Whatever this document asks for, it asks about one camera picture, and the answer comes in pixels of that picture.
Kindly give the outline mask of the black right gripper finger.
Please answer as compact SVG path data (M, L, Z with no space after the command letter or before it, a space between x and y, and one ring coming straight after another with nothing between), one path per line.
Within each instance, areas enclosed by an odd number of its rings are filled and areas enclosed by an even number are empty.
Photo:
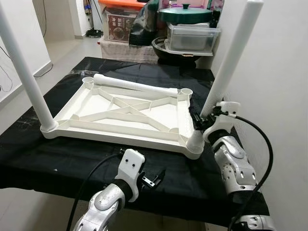
M206 129L204 119L202 119L202 117L198 113L191 113L191 119L194 130L199 131L202 134L203 131Z

